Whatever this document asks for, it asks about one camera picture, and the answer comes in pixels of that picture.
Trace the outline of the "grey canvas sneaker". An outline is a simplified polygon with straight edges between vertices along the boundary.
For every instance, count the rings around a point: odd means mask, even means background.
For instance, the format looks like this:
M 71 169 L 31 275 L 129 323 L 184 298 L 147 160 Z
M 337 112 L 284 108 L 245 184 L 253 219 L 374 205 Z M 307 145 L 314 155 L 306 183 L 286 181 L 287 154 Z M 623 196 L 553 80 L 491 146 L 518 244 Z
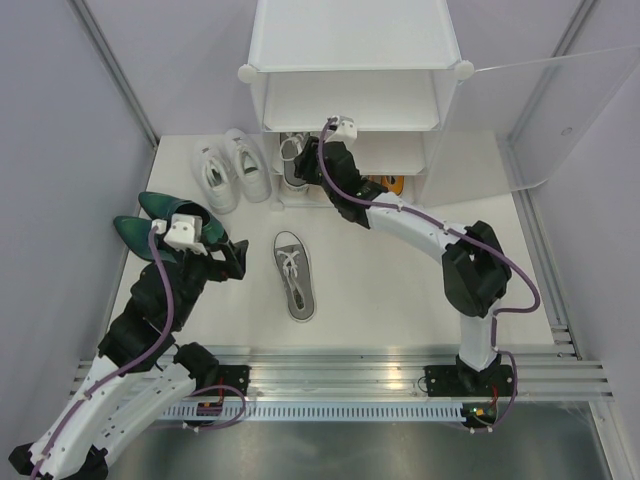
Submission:
M 309 322 L 316 312 L 316 300 L 305 245 L 293 232 L 280 231 L 274 238 L 273 257 L 290 316 L 298 323 Z
M 308 191 L 308 184 L 295 175 L 295 159 L 302 153 L 308 137 L 309 134 L 305 132 L 283 132 L 279 136 L 279 155 L 283 162 L 283 184 L 290 194 L 305 195 Z

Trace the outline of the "orange canvas sneaker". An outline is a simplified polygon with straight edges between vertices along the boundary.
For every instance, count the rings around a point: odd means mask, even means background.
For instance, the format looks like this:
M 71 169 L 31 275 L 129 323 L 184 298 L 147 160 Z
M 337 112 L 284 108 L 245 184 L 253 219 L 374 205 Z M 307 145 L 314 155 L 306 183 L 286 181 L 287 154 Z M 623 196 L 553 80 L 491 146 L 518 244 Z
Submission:
M 391 193 L 401 196 L 404 191 L 405 178 L 397 175 L 381 177 L 381 184 Z

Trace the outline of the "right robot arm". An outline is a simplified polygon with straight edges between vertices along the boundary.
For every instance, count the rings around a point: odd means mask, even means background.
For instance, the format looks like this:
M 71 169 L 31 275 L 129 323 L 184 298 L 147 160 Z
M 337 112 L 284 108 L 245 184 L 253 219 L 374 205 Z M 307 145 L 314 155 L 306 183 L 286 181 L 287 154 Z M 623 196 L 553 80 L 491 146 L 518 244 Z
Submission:
M 321 144 L 310 136 L 295 159 L 294 176 L 321 187 L 347 221 L 386 232 L 427 254 L 442 268 L 449 304 L 460 313 L 461 341 L 454 383 L 466 395 L 478 395 L 500 373 L 489 314 L 504 297 L 510 267 L 493 255 L 502 253 L 494 229 L 484 221 L 455 225 L 457 237 L 442 220 L 402 201 L 383 185 L 362 176 L 342 142 Z

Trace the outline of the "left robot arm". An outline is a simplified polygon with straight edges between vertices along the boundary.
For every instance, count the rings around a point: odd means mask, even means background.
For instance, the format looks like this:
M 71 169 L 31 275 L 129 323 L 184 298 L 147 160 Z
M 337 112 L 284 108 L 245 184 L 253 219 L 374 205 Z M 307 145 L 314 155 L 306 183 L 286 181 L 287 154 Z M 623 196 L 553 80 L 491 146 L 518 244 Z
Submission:
M 105 479 L 129 444 L 170 406 L 225 390 L 218 359 L 204 346 L 179 346 L 175 333 L 209 282 L 240 280 L 246 240 L 222 237 L 174 249 L 164 236 L 136 235 L 131 253 L 147 261 L 124 310 L 98 345 L 89 373 L 39 440 L 9 455 L 29 479 Z

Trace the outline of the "upper green heeled shoe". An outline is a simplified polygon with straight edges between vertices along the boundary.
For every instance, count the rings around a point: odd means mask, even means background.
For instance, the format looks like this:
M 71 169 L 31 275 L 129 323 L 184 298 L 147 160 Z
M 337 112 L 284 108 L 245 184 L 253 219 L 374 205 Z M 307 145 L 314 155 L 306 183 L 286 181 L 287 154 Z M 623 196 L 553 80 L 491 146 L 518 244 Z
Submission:
M 202 220 L 201 238 L 204 244 L 213 245 L 228 240 L 228 234 L 219 220 L 208 209 L 191 200 L 145 191 L 138 195 L 138 201 L 152 220 L 169 220 L 174 214 L 199 217 Z

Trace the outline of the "green heeled shoe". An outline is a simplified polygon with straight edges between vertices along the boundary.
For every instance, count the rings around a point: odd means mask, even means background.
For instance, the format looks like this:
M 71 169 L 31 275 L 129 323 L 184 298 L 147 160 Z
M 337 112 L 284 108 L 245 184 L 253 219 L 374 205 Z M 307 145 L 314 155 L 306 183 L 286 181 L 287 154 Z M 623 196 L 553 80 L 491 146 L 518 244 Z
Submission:
M 127 248 L 138 258 L 151 262 L 154 260 L 149 243 L 152 221 L 133 216 L 117 216 L 113 220 L 116 232 Z M 162 261 L 175 263 L 175 256 L 165 248 L 160 234 L 153 235 L 153 243 Z
M 201 238 L 204 244 L 213 245 L 228 240 L 228 234 L 219 220 L 208 209 L 191 200 L 145 191 L 138 195 L 138 201 L 152 220 L 169 220 L 174 214 L 199 217 L 202 220 Z

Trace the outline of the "lower green heeled shoe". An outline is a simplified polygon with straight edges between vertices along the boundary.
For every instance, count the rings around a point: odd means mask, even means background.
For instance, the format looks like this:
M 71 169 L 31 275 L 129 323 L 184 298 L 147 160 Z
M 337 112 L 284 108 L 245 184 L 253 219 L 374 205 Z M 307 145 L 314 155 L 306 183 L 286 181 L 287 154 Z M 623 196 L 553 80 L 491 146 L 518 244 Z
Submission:
M 117 216 L 113 220 L 116 232 L 127 248 L 138 258 L 151 262 L 154 260 L 149 243 L 152 221 L 133 216 Z M 162 261 L 175 263 L 175 256 L 165 248 L 160 234 L 153 235 L 153 243 Z

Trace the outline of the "white plastic shoe cabinet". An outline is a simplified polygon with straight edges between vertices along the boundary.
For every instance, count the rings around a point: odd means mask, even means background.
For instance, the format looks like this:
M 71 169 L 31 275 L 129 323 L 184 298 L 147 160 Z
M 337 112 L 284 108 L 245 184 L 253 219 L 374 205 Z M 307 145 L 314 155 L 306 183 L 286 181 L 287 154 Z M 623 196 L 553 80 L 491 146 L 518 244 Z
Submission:
M 259 2 L 238 76 L 263 133 L 273 206 L 327 205 L 318 188 L 286 184 L 284 155 L 334 115 L 354 121 L 360 171 L 398 180 L 416 201 L 454 90 L 473 71 L 444 1 Z

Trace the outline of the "translucent cabinet door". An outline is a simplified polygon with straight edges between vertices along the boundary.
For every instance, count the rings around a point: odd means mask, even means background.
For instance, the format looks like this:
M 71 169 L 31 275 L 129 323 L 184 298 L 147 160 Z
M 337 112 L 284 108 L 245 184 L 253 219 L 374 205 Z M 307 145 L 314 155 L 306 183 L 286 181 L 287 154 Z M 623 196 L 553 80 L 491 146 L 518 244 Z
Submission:
M 421 204 L 545 183 L 638 66 L 628 46 L 476 71 L 455 87 Z

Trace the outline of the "right white sneaker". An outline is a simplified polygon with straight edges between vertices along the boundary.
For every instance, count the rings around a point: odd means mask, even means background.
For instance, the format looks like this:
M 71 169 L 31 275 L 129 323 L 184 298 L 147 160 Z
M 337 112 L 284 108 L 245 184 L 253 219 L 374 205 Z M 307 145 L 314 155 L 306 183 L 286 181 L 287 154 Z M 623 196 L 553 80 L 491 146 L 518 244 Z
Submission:
M 247 200 L 252 203 L 268 200 L 271 180 L 257 144 L 243 131 L 232 128 L 225 133 L 224 145 Z

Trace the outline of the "white sneaker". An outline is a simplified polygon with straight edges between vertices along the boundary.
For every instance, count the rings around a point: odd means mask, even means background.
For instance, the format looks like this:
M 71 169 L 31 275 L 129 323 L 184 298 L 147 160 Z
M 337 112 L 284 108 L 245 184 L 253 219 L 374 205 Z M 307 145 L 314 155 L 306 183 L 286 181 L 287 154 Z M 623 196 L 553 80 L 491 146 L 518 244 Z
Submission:
M 224 145 L 247 200 L 252 203 L 268 200 L 271 180 L 257 144 L 243 131 L 232 128 L 225 133 Z
M 206 140 L 196 142 L 191 172 L 214 213 L 228 214 L 237 207 L 235 173 L 214 144 Z

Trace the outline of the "left white sneaker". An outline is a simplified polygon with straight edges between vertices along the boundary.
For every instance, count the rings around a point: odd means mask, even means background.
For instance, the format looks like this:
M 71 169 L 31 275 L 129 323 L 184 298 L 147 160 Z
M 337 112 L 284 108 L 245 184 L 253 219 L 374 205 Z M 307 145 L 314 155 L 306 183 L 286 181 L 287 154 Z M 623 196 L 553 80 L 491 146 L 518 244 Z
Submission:
M 196 142 L 191 172 L 214 213 L 228 214 L 237 207 L 235 173 L 214 144 L 206 140 Z

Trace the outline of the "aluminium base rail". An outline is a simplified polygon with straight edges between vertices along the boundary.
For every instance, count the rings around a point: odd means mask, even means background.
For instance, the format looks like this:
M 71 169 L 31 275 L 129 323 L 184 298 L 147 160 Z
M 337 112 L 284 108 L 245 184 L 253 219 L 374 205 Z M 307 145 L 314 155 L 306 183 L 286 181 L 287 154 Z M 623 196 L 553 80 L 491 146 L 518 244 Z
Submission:
M 520 402 L 610 401 L 601 362 L 569 345 L 514 346 Z M 410 347 L 213 346 L 223 364 L 250 368 L 248 392 L 266 401 L 411 401 L 427 365 L 453 363 L 453 345 Z

